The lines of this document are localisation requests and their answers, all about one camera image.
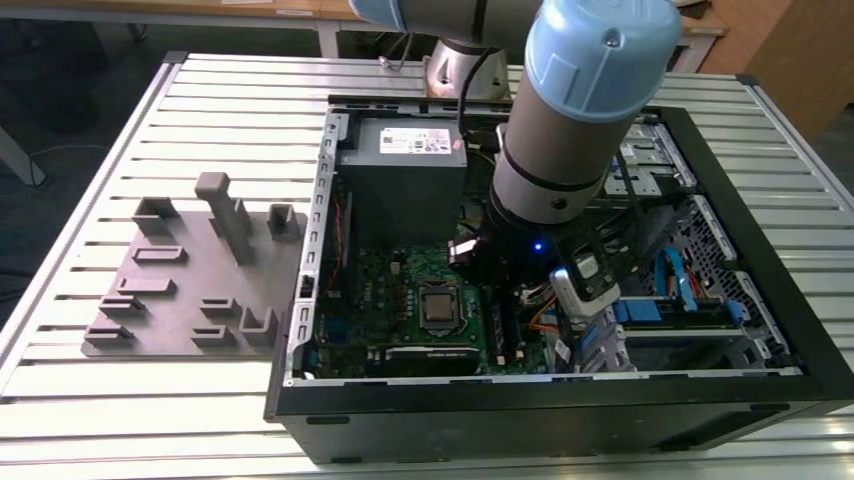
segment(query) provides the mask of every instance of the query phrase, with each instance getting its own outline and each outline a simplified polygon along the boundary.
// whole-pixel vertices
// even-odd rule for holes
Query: table surface
[[[359,20],[349,8],[348,0],[273,0],[272,3],[241,5],[223,5],[220,0],[0,0],[0,7],[2,6],[175,14],[309,16],[332,20]],[[686,35],[723,36],[728,27],[714,9],[710,9],[699,20],[682,17],[682,31]]]
[[[513,89],[520,73],[511,70]],[[193,200],[195,178],[200,172],[223,171],[248,210],[293,202],[304,212],[327,95],[417,96],[421,85],[423,66],[415,63],[397,74],[361,60],[189,55],[183,64],[164,64],[0,336],[0,478],[328,473],[347,478],[572,474],[596,479],[824,480],[854,475],[844,456],[854,451],[854,408],[786,422],[707,452],[315,466],[281,426],[261,420],[267,361],[81,355],[97,298],[136,233],[129,217],[139,198],[169,196],[179,209],[201,210]],[[814,154],[802,150],[798,138],[732,77],[670,75],[652,104],[691,113],[851,362],[850,196],[839,193]]]

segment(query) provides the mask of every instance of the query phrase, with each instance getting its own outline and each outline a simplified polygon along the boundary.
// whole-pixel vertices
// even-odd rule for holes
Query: light blue joint cap
[[[620,120],[652,98],[680,35],[670,0],[544,0],[524,56],[533,89],[575,120]]]
[[[368,22],[389,25],[405,32],[399,0],[349,0],[349,8]]]

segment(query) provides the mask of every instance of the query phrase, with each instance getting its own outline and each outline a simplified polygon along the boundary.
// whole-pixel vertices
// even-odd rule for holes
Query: white label
[[[570,361],[570,347],[566,346],[563,340],[558,339],[555,342],[555,353],[560,356],[564,362]]]
[[[451,154],[451,131],[444,128],[385,128],[379,134],[379,153]]]
[[[276,10],[277,15],[289,15],[291,17],[312,17],[315,13],[311,10]]]

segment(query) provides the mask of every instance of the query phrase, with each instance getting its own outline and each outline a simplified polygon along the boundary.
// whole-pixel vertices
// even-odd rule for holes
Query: floor
[[[98,24],[98,38],[110,59],[109,69],[85,79],[85,91],[97,104],[96,124],[78,133],[50,133],[33,121],[8,92],[0,88],[0,124],[16,138],[50,177],[45,188],[34,190],[0,166],[0,325],[10,314],[17,298],[36,272],[77,200],[88,186],[106,147],[112,145],[140,95],[151,81],[165,52],[319,56],[316,35],[309,31],[273,29],[223,29],[213,27],[151,26],[145,42],[133,43],[122,25]],[[372,34],[341,32],[341,56],[375,58],[380,46]],[[428,54],[433,42],[416,39],[411,58]],[[509,52],[511,63],[520,52]],[[72,148],[56,148],[73,145]],[[854,110],[848,110],[814,146],[836,171],[844,185],[854,187]]]

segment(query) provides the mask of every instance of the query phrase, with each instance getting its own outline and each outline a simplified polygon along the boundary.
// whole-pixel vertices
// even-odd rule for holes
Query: desk leg
[[[14,139],[5,133],[2,127],[0,127],[0,161],[6,164],[25,185],[36,186],[44,182],[44,172],[34,163],[30,170],[29,155],[17,146]]]
[[[320,55],[323,58],[339,58],[337,32],[340,25],[333,20],[317,20],[317,40],[320,40]]]

